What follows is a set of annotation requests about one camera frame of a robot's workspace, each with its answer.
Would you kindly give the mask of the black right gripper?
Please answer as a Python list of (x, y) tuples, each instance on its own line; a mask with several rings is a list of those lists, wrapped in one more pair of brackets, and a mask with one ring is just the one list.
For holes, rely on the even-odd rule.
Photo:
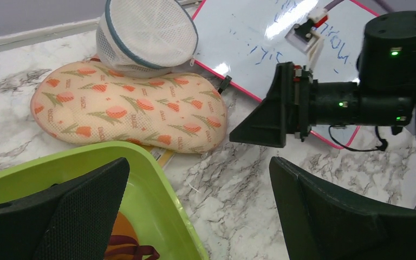
[(413, 96), (371, 93), (353, 81), (320, 83), (304, 66), (279, 63), (266, 97), (231, 131), (229, 140), (283, 148), (294, 103), (301, 140), (315, 125), (404, 127), (414, 109)]

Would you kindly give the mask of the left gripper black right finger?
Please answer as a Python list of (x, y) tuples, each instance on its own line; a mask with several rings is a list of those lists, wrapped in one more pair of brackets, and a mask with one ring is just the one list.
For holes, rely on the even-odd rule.
[(269, 164), (290, 259), (416, 259), (416, 210), (321, 179), (281, 157)]

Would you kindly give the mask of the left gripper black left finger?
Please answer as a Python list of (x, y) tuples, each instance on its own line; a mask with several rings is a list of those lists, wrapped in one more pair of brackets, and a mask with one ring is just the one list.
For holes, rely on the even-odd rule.
[(0, 259), (102, 259), (125, 192), (118, 158), (72, 180), (0, 203)]

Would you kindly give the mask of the peach floral mesh laundry bag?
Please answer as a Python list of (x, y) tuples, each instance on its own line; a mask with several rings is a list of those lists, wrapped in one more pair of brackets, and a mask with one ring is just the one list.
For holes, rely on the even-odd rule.
[(228, 111), (215, 87), (195, 73), (124, 76), (98, 60), (49, 74), (31, 98), (37, 124), (70, 144), (128, 141), (178, 153), (205, 153), (225, 138)]

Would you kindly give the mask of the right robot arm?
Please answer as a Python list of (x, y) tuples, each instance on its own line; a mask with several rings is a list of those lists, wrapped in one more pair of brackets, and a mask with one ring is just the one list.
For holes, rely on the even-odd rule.
[(370, 20), (357, 58), (358, 82), (320, 83), (306, 66), (276, 66), (265, 99), (234, 130), (232, 142), (282, 148), (287, 134), (304, 140), (315, 125), (416, 131), (416, 11)]

